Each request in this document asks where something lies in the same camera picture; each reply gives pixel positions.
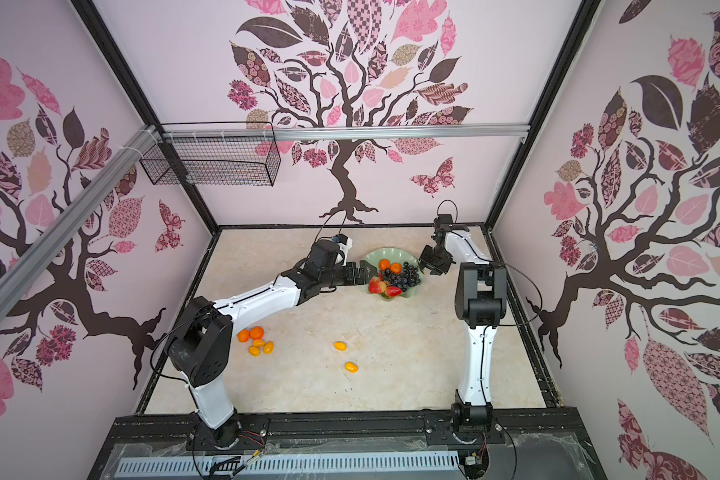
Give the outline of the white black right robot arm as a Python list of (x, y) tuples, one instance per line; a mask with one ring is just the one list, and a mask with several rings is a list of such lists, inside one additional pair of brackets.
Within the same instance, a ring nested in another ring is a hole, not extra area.
[(507, 269), (488, 259), (469, 228), (450, 214), (435, 217), (432, 240), (422, 250), (420, 263), (432, 275), (457, 270), (454, 310), (466, 338), (464, 371), (451, 405), (452, 429), (455, 434), (483, 433), (493, 426), (491, 363), (508, 308)]

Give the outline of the large red strawberry front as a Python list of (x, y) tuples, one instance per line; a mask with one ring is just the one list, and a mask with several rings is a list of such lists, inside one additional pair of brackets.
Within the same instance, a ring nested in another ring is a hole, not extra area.
[(403, 293), (403, 290), (401, 288), (393, 286), (393, 285), (388, 286), (384, 292), (384, 294), (389, 298), (397, 297), (397, 296), (401, 295), (402, 293)]

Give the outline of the dark grape bunch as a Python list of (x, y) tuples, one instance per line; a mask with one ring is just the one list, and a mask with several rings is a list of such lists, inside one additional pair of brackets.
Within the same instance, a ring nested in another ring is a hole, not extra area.
[(416, 265), (409, 262), (399, 264), (403, 267), (400, 274), (392, 273), (389, 268), (386, 271), (381, 271), (381, 279), (389, 286), (393, 285), (401, 288), (403, 292), (406, 292), (421, 283), (419, 269)]

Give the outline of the green scalloped fruit bowl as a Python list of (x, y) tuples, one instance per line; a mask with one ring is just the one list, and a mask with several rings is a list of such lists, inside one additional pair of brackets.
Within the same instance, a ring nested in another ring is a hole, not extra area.
[(385, 301), (411, 298), (423, 284), (423, 273), (416, 258), (405, 250), (386, 247), (372, 251), (363, 260), (376, 272), (366, 290)]

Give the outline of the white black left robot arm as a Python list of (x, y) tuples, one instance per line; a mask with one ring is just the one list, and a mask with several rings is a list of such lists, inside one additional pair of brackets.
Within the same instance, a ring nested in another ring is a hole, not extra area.
[(232, 340), (251, 325), (275, 313), (302, 305), (342, 286), (362, 286), (378, 268), (347, 259), (352, 242), (345, 235), (322, 238), (309, 254), (271, 282), (221, 300), (193, 298), (167, 335), (164, 351), (186, 382), (200, 419), (219, 449), (233, 447), (242, 434), (239, 414), (224, 386)]

